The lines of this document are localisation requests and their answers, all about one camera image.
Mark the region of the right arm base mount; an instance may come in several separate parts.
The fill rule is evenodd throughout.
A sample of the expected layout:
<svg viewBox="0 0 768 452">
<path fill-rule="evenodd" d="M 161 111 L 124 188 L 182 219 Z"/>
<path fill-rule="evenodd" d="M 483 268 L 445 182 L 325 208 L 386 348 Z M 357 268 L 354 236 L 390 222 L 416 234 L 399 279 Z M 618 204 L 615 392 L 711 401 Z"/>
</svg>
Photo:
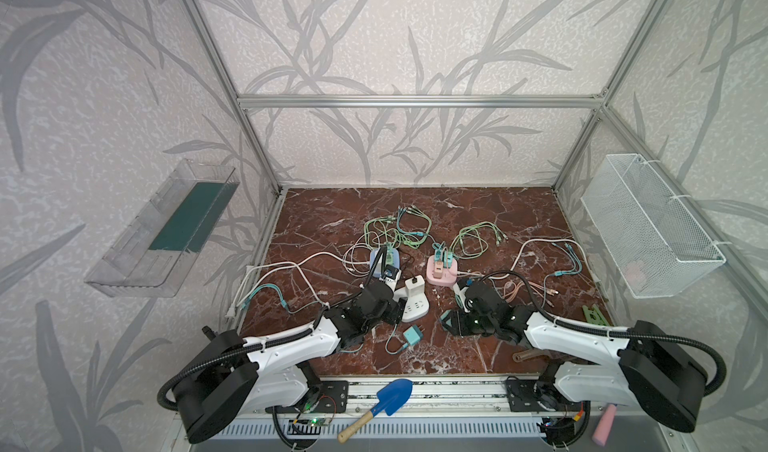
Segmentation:
<svg viewBox="0 0 768 452">
<path fill-rule="evenodd" d="M 575 415 L 581 410 L 579 402 L 572 402 L 552 384 L 537 378 L 509 376 L 504 382 L 511 412 L 562 413 Z"/>
</svg>

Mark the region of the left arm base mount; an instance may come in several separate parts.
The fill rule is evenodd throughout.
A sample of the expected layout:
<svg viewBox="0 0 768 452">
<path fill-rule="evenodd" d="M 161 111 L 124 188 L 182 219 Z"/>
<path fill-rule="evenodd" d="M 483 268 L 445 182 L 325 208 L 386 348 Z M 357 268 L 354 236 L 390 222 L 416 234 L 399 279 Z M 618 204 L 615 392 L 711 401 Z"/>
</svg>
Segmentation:
<svg viewBox="0 0 768 452">
<path fill-rule="evenodd" d="M 311 385 L 305 395 L 294 405 L 302 413 L 342 413 L 349 399 L 348 381 L 321 381 Z"/>
</svg>

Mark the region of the white power socket cube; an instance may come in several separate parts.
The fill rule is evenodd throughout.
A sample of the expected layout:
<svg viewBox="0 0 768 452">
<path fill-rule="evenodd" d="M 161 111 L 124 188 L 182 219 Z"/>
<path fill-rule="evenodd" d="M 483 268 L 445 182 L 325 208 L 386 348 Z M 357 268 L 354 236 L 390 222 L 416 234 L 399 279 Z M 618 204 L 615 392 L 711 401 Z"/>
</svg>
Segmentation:
<svg viewBox="0 0 768 452">
<path fill-rule="evenodd" d="M 421 275 L 406 279 L 404 286 L 394 292 L 395 298 L 405 299 L 402 321 L 415 322 L 429 312 L 429 301 L 425 294 L 425 280 Z"/>
</svg>

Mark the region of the blue power socket cube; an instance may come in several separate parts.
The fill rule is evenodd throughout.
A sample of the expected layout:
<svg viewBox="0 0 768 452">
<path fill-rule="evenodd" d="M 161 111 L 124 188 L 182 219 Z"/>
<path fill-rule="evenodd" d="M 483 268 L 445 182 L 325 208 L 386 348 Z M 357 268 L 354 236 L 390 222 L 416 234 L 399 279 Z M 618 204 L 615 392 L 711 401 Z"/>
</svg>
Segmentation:
<svg viewBox="0 0 768 452">
<path fill-rule="evenodd" d="M 368 284 L 372 279 L 379 279 L 385 282 L 388 286 L 394 287 L 401 277 L 401 269 L 392 266 L 387 266 L 385 263 L 386 246 L 380 246 L 376 251 L 372 251 L 370 255 L 369 271 L 365 279 L 365 284 Z"/>
</svg>

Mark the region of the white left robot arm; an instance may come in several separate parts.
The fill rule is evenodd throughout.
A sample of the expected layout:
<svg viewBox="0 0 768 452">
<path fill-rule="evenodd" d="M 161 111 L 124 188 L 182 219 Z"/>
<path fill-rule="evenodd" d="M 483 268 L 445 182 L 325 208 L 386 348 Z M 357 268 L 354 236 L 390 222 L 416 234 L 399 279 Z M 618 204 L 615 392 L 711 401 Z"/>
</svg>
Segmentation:
<svg viewBox="0 0 768 452">
<path fill-rule="evenodd" d="M 283 332 L 209 332 L 208 344 L 160 387 L 156 401 L 179 414 L 191 444 L 214 437 L 244 413 L 294 406 L 319 385 L 311 360 L 350 351 L 378 324 L 401 318 L 405 302 L 396 297 L 396 284 L 385 276 L 369 278 L 313 321 Z"/>
</svg>

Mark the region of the pink power socket cube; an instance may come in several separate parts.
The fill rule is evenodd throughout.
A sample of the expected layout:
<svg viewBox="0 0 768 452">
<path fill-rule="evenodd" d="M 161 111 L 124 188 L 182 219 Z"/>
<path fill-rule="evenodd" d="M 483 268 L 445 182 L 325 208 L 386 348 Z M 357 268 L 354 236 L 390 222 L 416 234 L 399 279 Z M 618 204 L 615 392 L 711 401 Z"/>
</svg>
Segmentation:
<svg viewBox="0 0 768 452">
<path fill-rule="evenodd" d="M 438 261 L 435 255 L 428 258 L 425 281 L 436 287 L 452 287 L 458 280 L 458 260 Z"/>
</svg>

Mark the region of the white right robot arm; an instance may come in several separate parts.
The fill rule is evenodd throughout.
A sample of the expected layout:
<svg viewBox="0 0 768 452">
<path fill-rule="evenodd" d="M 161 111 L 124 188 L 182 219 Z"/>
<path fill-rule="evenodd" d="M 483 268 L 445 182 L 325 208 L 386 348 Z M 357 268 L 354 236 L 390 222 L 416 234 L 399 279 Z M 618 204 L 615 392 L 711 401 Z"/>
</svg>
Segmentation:
<svg viewBox="0 0 768 452">
<path fill-rule="evenodd" d="M 596 326 L 556 316 L 539 304 L 512 305 L 482 280 L 463 282 L 459 304 L 440 324 L 455 337 L 502 342 L 566 355 L 539 376 L 533 401 L 606 403 L 641 409 L 679 432 L 695 430 L 703 399 L 725 382 L 727 366 L 711 346 L 669 335 L 648 321 Z"/>
</svg>

